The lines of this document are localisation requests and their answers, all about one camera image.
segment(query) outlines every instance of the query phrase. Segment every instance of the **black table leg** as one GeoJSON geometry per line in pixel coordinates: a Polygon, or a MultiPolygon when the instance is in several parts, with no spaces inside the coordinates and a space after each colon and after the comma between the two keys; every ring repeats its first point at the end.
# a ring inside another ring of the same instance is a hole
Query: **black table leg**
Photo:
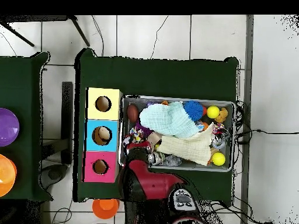
{"type": "Polygon", "coordinates": [[[85,44],[89,47],[90,44],[87,40],[87,38],[85,37],[85,35],[83,34],[83,31],[81,30],[78,22],[74,19],[74,18],[71,18],[73,24],[75,25],[75,27],[77,28],[77,31],[79,32],[79,34],[81,35],[82,39],[84,40],[85,44]]]}
{"type": "Polygon", "coordinates": [[[34,47],[34,44],[31,43],[28,39],[24,38],[22,35],[20,35],[16,30],[14,30],[10,25],[8,25],[5,22],[0,21],[0,25],[5,27],[7,30],[11,31],[15,36],[19,37],[21,40],[25,41],[28,45],[34,47]]]}
{"type": "Polygon", "coordinates": [[[73,109],[73,85],[72,82],[62,83],[61,106],[61,139],[48,139],[43,144],[41,159],[61,152],[61,163],[72,163],[72,109],[73,109]]]}
{"type": "Polygon", "coordinates": [[[61,162],[72,163],[72,120],[73,120],[73,85],[72,82],[62,83],[62,105],[61,105],[61,139],[68,140],[68,147],[61,151],[61,162]]]}

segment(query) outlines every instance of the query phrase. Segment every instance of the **blue block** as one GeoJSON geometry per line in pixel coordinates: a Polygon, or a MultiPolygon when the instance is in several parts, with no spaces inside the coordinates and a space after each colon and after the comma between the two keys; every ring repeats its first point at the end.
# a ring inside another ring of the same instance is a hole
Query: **blue block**
{"type": "Polygon", "coordinates": [[[87,120],[87,139],[86,139],[86,151],[117,151],[117,137],[119,135],[117,129],[118,121],[106,121],[106,120],[87,120]],[[98,145],[92,139],[93,130],[96,127],[107,127],[112,132],[112,139],[107,145],[98,145]]]}

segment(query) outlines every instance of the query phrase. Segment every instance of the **yellow ball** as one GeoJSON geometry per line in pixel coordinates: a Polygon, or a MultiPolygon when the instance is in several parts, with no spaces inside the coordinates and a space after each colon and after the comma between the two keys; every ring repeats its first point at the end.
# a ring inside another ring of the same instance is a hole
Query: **yellow ball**
{"type": "Polygon", "coordinates": [[[219,108],[217,106],[210,106],[208,109],[207,109],[207,116],[209,118],[217,118],[219,116],[219,108]]]}
{"type": "Polygon", "coordinates": [[[217,152],[212,155],[212,162],[216,166],[222,166],[225,163],[225,156],[222,153],[217,152]]]}

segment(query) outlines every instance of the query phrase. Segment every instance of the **light blue cloth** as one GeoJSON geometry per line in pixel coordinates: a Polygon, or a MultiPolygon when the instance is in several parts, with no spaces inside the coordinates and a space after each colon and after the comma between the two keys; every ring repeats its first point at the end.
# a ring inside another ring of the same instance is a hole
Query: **light blue cloth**
{"type": "Polygon", "coordinates": [[[140,123],[162,135],[188,138],[199,132],[195,123],[185,112],[181,102],[173,102],[168,106],[153,104],[140,113],[140,123]]]}

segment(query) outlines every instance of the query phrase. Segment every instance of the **blue spiky ball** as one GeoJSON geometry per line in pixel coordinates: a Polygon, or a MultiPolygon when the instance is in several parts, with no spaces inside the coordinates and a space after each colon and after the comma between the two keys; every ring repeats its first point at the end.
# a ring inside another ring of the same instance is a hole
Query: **blue spiky ball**
{"type": "Polygon", "coordinates": [[[190,100],[184,104],[184,110],[188,113],[192,121],[201,119],[204,114],[204,107],[199,102],[190,100]]]}

